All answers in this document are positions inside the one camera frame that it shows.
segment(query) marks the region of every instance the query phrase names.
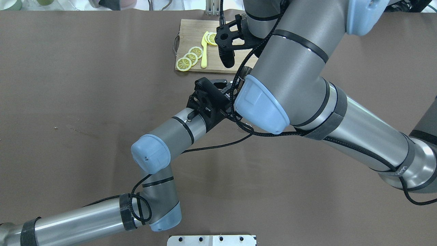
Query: brown table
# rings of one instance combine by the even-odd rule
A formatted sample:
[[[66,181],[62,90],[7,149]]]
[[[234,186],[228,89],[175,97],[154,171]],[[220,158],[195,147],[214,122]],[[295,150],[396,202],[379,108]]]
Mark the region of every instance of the brown table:
[[[128,192],[130,146],[179,112],[194,80],[174,70],[181,18],[203,11],[0,12],[0,223]],[[437,95],[437,15],[385,14],[346,36],[323,76],[409,133]],[[195,147],[245,134],[225,121]],[[366,166],[300,137],[252,137],[173,163],[183,220],[87,245],[165,246],[169,235],[257,235],[260,246],[435,245],[418,207]],[[418,200],[437,197],[413,195]]]

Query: lime slice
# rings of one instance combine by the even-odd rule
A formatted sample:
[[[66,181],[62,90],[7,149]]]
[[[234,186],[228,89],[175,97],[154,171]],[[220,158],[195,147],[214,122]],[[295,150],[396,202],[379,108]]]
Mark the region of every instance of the lime slice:
[[[191,60],[186,57],[182,57],[176,62],[176,68],[179,71],[185,72],[191,68]]]
[[[201,47],[194,46],[190,49],[190,51],[188,51],[188,53],[194,53],[197,55],[197,59],[200,59],[202,57],[203,50]]]
[[[192,52],[186,53],[184,57],[186,57],[186,58],[191,60],[191,66],[192,67],[194,67],[194,65],[196,65],[197,61],[199,60],[197,58],[197,55],[192,53]]]
[[[217,33],[215,32],[210,32],[206,37],[205,37],[205,41],[213,46],[216,46],[217,44],[215,43],[215,36],[217,35]]]

